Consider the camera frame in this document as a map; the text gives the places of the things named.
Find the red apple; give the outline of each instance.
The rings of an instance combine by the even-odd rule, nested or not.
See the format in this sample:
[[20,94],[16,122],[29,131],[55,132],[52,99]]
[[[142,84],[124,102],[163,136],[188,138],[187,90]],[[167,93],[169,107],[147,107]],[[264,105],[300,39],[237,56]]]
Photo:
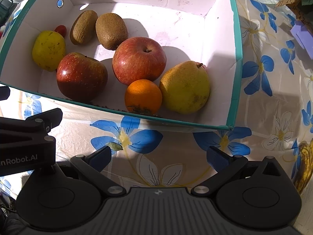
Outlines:
[[55,32],[61,34],[63,36],[63,38],[65,38],[66,35],[66,26],[64,25],[59,25],[57,26],[57,28],[54,30]]
[[136,80],[155,81],[164,71],[165,65],[163,48],[147,37],[133,37],[123,41],[112,61],[114,74],[124,85],[130,85]]
[[59,63],[57,83],[62,94],[79,102],[95,99],[106,86],[108,72],[96,59],[69,53]]

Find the cardboard box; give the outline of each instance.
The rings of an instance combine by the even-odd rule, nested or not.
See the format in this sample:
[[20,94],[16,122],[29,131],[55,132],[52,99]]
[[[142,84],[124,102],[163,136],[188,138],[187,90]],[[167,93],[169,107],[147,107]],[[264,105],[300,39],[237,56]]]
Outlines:
[[[168,124],[203,130],[234,127],[242,74],[241,32],[235,0],[62,0],[61,8],[58,1],[28,0],[2,37],[2,84],[68,103],[148,119],[165,130]],[[129,37],[145,36],[159,42],[167,56],[164,73],[186,60],[205,64],[211,82],[206,105],[190,115],[180,115],[164,107],[157,117],[124,112],[127,86],[113,74],[114,51],[104,49],[96,37],[86,46],[75,46],[69,34],[65,37],[67,53],[80,52],[102,61],[109,80],[92,105],[66,99],[57,87],[56,73],[41,70],[32,60],[32,47],[41,31],[65,25],[69,32],[84,10],[94,10],[98,16],[114,12],[124,19]]]

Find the white flower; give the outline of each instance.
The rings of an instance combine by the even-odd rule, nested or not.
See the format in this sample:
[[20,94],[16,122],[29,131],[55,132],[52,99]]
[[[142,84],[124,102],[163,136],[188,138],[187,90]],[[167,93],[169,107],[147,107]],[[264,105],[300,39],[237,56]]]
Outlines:
[[241,37],[243,46],[253,45],[254,48],[262,50],[263,42],[270,44],[266,33],[260,31],[261,23],[259,20],[253,19],[251,21],[243,18],[241,23]]
[[293,131],[289,130],[291,112],[285,112],[281,118],[275,116],[274,133],[262,142],[265,149],[283,151],[287,149]]
[[173,186],[181,176],[182,170],[182,164],[171,164],[165,166],[159,173],[156,165],[144,155],[137,159],[137,172],[151,187]]
[[310,99],[313,101],[313,73],[310,69],[305,69],[303,66],[302,61],[300,60],[300,67],[302,68],[304,74],[306,77],[304,77],[303,81],[304,84],[309,92]]

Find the hole in box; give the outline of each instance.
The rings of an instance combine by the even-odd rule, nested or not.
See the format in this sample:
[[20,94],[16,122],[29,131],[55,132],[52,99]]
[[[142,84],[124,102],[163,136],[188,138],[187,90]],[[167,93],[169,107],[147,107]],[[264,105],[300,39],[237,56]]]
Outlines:
[[58,0],[58,2],[57,2],[58,8],[61,8],[63,6],[63,4],[64,4],[63,0]]
[[82,6],[79,8],[79,10],[81,11],[81,10],[87,8],[88,5],[89,5],[89,3],[86,3],[86,4],[82,5]]

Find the pear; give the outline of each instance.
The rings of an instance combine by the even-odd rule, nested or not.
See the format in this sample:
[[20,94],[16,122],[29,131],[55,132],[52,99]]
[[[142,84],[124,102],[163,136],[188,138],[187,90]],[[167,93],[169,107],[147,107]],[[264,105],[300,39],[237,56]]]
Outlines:
[[207,102],[210,81],[202,63],[186,61],[169,69],[161,78],[159,88],[167,109],[190,114]]

